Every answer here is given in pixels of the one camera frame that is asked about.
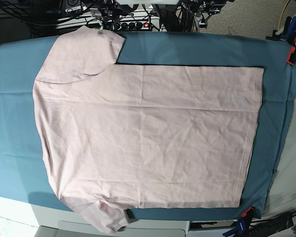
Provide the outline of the pink T-shirt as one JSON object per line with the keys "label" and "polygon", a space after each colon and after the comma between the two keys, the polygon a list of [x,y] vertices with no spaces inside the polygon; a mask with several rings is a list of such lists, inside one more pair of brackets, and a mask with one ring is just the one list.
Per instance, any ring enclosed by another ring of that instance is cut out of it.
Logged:
{"label": "pink T-shirt", "polygon": [[81,27],[56,39],[35,78],[56,197],[105,234],[131,208],[238,207],[263,69],[118,64],[123,44]]}

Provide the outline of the white power strip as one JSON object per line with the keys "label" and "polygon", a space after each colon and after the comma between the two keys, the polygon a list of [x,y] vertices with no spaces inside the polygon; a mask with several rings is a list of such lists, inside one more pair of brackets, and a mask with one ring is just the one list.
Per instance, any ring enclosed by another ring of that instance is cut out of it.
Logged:
{"label": "white power strip", "polygon": [[158,21],[154,24],[149,20],[142,21],[121,21],[117,22],[114,25],[113,22],[104,23],[100,20],[90,20],[86,23],[86,26],[92,29],[97,30],[110,30],[113,32],[138,32],[138,31],[150,31],[150,32],[159,32],[160,29],[157,27]]}

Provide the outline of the teal table cloth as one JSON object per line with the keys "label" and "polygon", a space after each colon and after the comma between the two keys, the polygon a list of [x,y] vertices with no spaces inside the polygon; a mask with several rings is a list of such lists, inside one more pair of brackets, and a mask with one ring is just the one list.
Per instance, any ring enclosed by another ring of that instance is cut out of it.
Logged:
{"label": "teal table cloth", "polygon": [[[238,208],[132,209],[135,219],[236,219],[253,206],[263,213],[293,114],[296,62],[283,41],[167,32],[124,32],[119,64],[263,67],[263,96],[252,161]],[[42,160],[32,88],[55,37],[0,45],[0,197],[67,210],[54,195]]]}

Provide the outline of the orange blue clamp bottom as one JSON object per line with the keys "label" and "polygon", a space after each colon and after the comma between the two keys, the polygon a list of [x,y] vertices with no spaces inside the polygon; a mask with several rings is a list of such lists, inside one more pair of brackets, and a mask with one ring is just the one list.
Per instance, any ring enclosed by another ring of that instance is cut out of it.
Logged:
{"label": "orange blue clamp bottom", "polygon": [[251,224],[255,212],[254,207],[249,207],[246,211],[241,214],[241,218],[238,220],[236,227],[223,233],[223,237],[241,237],[248,229]]}

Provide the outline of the blue black clamp top right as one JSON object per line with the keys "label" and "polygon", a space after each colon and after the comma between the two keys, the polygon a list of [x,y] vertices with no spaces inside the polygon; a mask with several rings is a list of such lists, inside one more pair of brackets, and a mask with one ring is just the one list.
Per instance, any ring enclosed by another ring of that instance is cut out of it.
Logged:
{"label": "blue black clamp top right", "polygon": [[296,39],[296,14],[293,17],[288,16],[285,24],[279,30],[273,30],[272,36],[266,36],[266,40],[285,41],[293,45]]}

